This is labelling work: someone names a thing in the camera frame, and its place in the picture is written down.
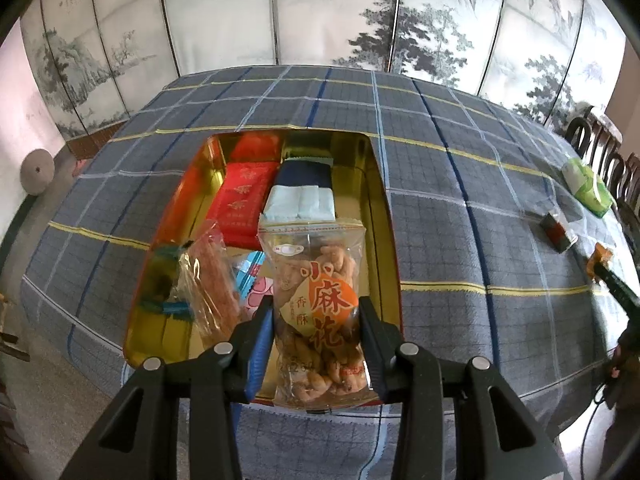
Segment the person's right hand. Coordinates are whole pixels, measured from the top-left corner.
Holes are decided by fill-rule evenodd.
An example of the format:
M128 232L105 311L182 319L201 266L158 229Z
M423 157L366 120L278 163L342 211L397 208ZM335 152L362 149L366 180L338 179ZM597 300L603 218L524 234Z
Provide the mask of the person's right hand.
M620 410L639 404L639 331L628 326L618 338L605 365L604 397L609 408Z

